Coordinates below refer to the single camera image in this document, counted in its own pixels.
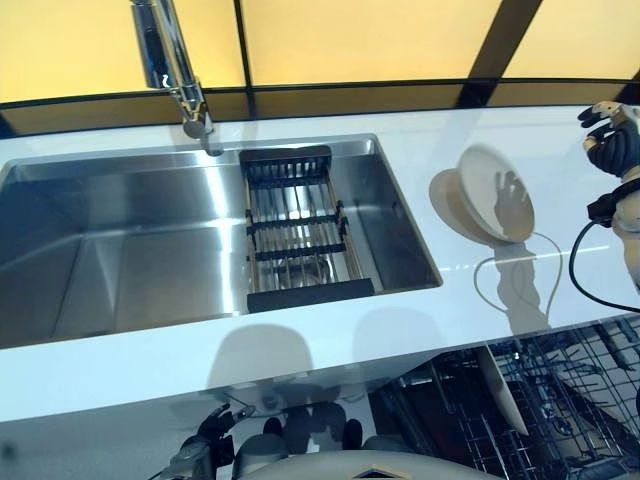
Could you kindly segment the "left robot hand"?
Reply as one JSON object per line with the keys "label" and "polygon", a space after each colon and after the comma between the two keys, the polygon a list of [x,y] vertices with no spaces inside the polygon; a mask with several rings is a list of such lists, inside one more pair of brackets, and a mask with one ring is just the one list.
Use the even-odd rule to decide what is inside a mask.
{"label": "left robot hand", "polygon": [[244,406],[237,411],[230,410],[229,403],[223,403],[216,408],[200,424],[197,434],[212,442],[223,438],[236,424],[251,417],[256,407],[253,405]]}

